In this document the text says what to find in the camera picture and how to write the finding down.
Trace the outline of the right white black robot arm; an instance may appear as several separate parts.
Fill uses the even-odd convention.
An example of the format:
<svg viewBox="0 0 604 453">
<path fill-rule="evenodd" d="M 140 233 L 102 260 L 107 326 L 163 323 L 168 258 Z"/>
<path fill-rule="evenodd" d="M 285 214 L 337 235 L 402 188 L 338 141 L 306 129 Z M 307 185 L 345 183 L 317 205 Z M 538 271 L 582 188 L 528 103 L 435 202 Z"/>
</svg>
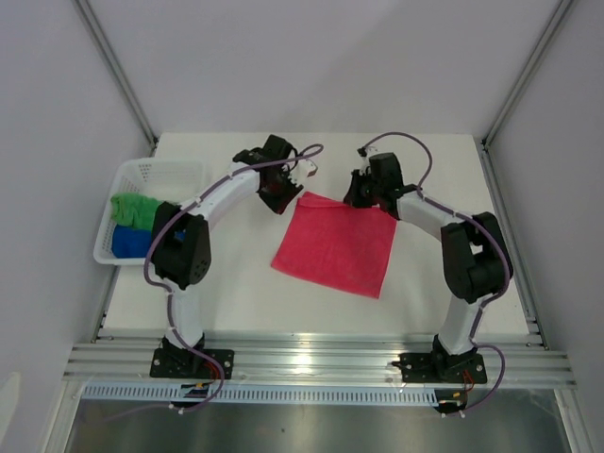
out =
<svg viewBox="0 0 604 453">
<path fill-rule="evenodd" d="M 344 197 L 356 209 L 378 207 L 397 221 L 420 228 L 441 244 L 445 283 L 451 293 L 445 321 L 435 335 L 429 366 L 440 381 L 471 369 L 474 342 L 486 305 L 507 291 L 513 269 L 496 217 L 469 216 L 403 182 L 398 158 L 365 146 Z"/>
</svg>

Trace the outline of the aluminium frame post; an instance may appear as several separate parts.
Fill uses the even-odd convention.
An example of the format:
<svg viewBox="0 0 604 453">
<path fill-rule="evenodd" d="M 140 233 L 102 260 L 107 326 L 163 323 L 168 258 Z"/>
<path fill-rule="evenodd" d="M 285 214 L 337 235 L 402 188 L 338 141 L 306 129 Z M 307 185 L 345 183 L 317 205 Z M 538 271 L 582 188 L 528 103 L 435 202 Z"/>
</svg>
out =
<svg viewBox="0 0 604 453">
<path fill-rule="evenodd" d="M 135 125 L 142 133 L 145 141 L 152 151 L 159 142 L 157 134 L 143 110 L 139 97 L 135 93 L 127 74 L 119 60 L 108 34 L 97 17 L 92 3 L 87 0 L 74 0 L 72 5 L 78 14 L 81 23 L 86 29 L 93 46 L 96 48 L 100 59 L 103 61 L 117 92 L 126 105 Z"/>
<path fill-rule="evenodd" d="M 523 95 L 528 89 L 532 79 L 536 76 L 547 53 L 553 47 L 557 36 L 563 30 L 570 18 L 574 7 L 579 3 L 576 0 L 560 0 L 549 14 L 544 27 L 539 32 L 537 39 L 529 49 L 527 58 L 520 67 L 513 83 L 506 92 L 503 102 L 498 108 L 493 121 L 488 126 L 484 136 L 480 140 L 481 148 L 488 152 L 495 142 L 503 127 L 509 122 L 520 103 Z"/>
</svg>

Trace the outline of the white plastic basket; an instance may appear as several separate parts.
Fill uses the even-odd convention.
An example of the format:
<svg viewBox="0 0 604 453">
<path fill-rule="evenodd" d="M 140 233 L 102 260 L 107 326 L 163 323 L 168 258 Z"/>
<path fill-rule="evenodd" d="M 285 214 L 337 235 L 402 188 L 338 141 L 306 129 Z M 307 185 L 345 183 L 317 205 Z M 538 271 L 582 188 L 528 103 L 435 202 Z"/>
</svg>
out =
<svg viewBox="0 0 604 453">
<path fill-rule="evenodd" d="M 100 220 L 93 257 L 116 266 L 142 266 L 144 258 L 116 258 L 111 250 L 116 223 L 111 219 L 110 199 L 116 193 L 137 193 L 172 203 L 184 202 L 200 193 L 209 182 L 204 163 L 195 159 L 132 159 L 121 164 L 109 189 Z"/>
</svg>

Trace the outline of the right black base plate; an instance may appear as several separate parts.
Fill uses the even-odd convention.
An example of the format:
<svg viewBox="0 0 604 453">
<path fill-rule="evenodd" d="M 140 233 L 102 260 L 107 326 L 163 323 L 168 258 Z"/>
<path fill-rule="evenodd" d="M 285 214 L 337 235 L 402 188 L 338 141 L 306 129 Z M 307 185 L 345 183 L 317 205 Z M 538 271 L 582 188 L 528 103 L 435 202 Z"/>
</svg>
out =
<svg viewBox="0 0 604 453">
<path fill-rule="evenodd" d="M 476 351 L 459 356 L 444 353 L 402 353 L 391 365 L 405 383 L 486 384 L 484 360 Z"/>
</svg>

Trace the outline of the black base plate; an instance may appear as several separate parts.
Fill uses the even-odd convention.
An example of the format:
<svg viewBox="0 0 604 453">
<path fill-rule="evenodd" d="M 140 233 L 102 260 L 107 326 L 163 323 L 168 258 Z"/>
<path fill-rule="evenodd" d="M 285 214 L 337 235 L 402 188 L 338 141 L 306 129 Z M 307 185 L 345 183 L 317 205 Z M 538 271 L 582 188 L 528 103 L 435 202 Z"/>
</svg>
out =
<svg viewBox="0 0 604 453">
<path fill-rule="evenodd" d="M 232 376 L 235 352 L 230 349 L 207 349 L 204 353 L 224 369 L 226 380 Z M 150 365 L 151 378 L 214 380 L 220 377 L 216 365 L 186 349 L 167 344 L 154 351 Z"/>
<path fill-rule="evenodd" d="M 405 383 L 486 384 L 484 360 L 476 351 L 459 356 L 444 353 L 402 353 L 391 365 Z"/>
</svg>

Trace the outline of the right aluminium frame post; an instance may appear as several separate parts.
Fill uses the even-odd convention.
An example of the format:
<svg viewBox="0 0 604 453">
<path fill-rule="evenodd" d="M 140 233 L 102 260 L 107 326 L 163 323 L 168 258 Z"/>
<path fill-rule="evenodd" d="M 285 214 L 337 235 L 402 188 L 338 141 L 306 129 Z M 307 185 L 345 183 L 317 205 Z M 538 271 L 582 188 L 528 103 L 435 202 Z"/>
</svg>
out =
<svg viewBox="0 0 604 453">
<path fill-rule="evenodd" d="M 480 140 L 481 148 L 488 152 L 495 142 L 503 127 L 509 122 L 520 103 L 523 95 L 528 89 L 532 79 L 536 76 L 547 53 L 553 47 L 557 36 L 563 30 L 570 18 L 574 7 L 579 3 L 576 0 L 560 0 L 549 14 L 544 27 L 539 32 L 537 39 L 529 49 L 527 58 L 520 67 L 513 83 L 506 92 L 503 102 L 498 108 L 493 121 L 488 126 L 484 136 Z"/>
</svg>

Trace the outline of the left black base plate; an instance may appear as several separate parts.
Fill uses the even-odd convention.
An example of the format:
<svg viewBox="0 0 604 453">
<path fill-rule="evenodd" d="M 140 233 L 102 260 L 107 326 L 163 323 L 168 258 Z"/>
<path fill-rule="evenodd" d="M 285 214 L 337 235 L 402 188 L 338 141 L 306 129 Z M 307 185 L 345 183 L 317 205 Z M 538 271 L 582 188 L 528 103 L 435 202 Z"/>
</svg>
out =
<svg viewBox="0 0 604 453">
<path fill-rule="evenodd" d="M 204 353 L 224 369 L 226 380 L 232 376 L 235 352 L 230 349 L 207 349 Z M 150 365 L 151 378 L 214 380 L 220 377 L 216 365 L 186 349 L 167 344 L 154 351 Z"/>
</svg>

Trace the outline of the green microfiber towel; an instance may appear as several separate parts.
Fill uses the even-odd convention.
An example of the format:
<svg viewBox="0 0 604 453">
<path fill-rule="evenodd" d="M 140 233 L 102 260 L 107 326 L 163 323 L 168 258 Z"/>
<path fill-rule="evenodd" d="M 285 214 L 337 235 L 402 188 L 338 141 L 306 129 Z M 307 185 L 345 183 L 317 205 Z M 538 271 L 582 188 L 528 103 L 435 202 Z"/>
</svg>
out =
<svg viewBox="0 0 604 453">
<path fill-rule="evenodd" d="M 116 193 L 110 200 L 110 218 L 121 227 L 151 231 L 162 202 L 139 193 Z"/>
</svg>

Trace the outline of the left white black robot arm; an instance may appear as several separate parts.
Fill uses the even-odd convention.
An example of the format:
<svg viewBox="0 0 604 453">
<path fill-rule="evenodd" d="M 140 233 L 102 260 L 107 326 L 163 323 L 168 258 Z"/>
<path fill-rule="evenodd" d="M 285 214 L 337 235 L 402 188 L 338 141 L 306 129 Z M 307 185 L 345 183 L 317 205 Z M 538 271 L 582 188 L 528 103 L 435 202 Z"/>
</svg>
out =
<svg viewBox="0 0 604 453">
<path fill-rule="evenodd" d="M 151 377 L 213 379 L 226 373 L 230 356 L 206 351 L 202 323 L 198 285 L 211 266 L 210 233 L 253 194 L 283 213 L 315 170 L 287 140 L 271 135 L 263 146 L 237 153 L 226 174 L 191 200 L 159 205 L 143 276 L 167 293 L 168 327 L 154 352 Z"/>
</svg>

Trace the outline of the left aluminium frame post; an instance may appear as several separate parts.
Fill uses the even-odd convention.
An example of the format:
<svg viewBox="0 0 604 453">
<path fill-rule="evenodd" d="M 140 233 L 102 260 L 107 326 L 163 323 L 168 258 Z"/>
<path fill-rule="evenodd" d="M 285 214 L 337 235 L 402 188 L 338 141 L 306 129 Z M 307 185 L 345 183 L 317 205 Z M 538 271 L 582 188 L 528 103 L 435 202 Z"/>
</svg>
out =
<svg viewBox="0 0 604 453">
<path fill-rule="evenodd" d="M 159 142 L 157 134 L 143 110 L 139 97 L 135 93 L 127 74 L 119 60 L 108 34 L 97 17 L 92 3 L 87 0 L 74 0 L 72 5 L 78 14 L 81 23 L 86 29 L 93 46 L 96 48 L 100 59 L 103 61 L 117 92 L 126 105 L 135 125 L 142 133 L 145 141 L 152 151 Z"/>
</svg>

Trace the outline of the aluminium extrusion rail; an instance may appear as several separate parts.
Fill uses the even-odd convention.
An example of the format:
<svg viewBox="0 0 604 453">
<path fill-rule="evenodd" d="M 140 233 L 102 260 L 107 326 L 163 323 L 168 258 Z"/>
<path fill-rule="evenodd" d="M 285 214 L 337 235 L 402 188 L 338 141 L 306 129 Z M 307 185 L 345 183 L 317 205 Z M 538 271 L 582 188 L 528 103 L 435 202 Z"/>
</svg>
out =
<svg viewBox="0 0 604 453">
<path fill-rule="evenodd" d="M 574 389 L 570 360 L 548 349 L 541 337 L 492 335 L 489 344 L 501 349 L 482 355 L 487 376 L 494 382 L 504 368 L 504 389 Z M 208 349 L 235 353 L 232 381 L 242 384 L 385 387 L 401 382 L 392 361 L 406 352 L 428 352 L 429 335 L 338 335 L 316 333 L 209 332 Z M 153 352 L 159 347 L 155 331 L 142 337 L 122 332 L 73 346 L 63 372 L 66 379 L 139 381 L 150 379 Z"/>
</svg>

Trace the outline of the blue microfiber towel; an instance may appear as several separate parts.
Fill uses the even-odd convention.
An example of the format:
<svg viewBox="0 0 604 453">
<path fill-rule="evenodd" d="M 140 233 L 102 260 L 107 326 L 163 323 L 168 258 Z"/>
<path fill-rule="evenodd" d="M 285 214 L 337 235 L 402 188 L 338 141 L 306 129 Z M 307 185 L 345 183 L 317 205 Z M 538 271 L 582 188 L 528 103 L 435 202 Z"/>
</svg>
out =
<svg viewBox="0 0 604 453">
<path fill-rule="evenodd" d="M 129 226 L 116 226 L 112 233 L 111 252 L 118 259 L 145 258 L 152 242 L 151 232 Z"/>
</svg>

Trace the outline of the pink microfiber towel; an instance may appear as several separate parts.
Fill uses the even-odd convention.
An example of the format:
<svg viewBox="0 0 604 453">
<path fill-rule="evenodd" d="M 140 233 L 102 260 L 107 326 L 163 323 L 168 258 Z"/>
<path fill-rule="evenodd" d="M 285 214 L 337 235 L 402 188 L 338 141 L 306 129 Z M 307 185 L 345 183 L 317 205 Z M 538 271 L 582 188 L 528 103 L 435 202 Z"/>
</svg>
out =
<svg viewBox="0 0 604 453">
<path fill-rule="evenodd" d="M 355 209 L 306 192 L 271 267 L 345 293 L 378 299 L 389 266 L 396 220 L 378 208 Z"/>
</svg>

